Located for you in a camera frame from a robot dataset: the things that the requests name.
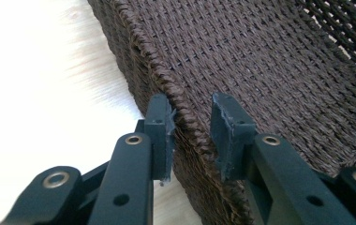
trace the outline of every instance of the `wicker basket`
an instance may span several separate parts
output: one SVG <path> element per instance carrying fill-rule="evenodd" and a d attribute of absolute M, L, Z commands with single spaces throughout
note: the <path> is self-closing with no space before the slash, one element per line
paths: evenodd
<path fill-rule="evenodd" d="M 356 165 L 356 1 L 89 2 L 140 110 L 157 92 L 177 109 L 174 171 L 204 224 L 252 223 L 243 183 L 215 168 L 215 91 L 314 169 Z"/>

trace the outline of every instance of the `brown woven basket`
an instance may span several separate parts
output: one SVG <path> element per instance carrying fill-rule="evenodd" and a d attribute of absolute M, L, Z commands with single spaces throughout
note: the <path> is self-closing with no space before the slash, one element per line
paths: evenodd
<path fill-rule="evenodd" d="M 243 183 L 215 168 L 215 91 L 316 170 L 356 165 L 356 1 L 89 2 L 140 110 L 157 92 L 177 109 L 174 171 L 204 224 L 252 223 Z"/>

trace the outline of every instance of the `woven basket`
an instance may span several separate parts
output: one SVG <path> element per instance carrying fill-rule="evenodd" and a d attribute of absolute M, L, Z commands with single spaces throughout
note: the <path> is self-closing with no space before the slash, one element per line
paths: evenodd
<path fill-rule="evenodd" d="M 140 110 L 157 92 L 177 109 L 173 169 L 204 224 L 253 222 L 243 183 L 215 168 L 215 91 L 314 169 L 356 166 L 356 1 L 89 3 Z"/>

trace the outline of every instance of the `white surface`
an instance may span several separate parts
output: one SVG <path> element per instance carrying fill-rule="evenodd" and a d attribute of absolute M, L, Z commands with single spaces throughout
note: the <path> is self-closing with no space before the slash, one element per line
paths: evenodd
<path fill-rule="evenodd" d="M 44 170 L 109 160 L 139 118 L 86 1 L 0 1 L 0 220 Z M 179 183 L 170 188 L 180 201 L 156 192 L 155 224 L 199 224 Z M 182 213 L 163 212 L 171 206 Z"/>

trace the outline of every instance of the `woven texture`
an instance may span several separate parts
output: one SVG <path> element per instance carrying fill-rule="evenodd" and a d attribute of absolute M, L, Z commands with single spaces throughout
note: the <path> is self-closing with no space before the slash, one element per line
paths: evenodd
<path fill-rule="evenodd" d="M 89 3 L 140 110 L 146 112 L 157 92 L 177 109 L 173 169 L 204 224 L 253 222 L 243 183 L 221 184 L 215 168 L 209 137 L 215 91 L 236 97 L 259 132 L 288 139 L 316 170 L 335 175 L 356 165 L 356 38 L 345 41 L 356 34 L 356 20 L 342 34 L 338 30 L 349 23 L 337 19 L 356 18 L 356 5 L 316 0 Z M 353 60 L 338 45 L 348 48 Z"/>

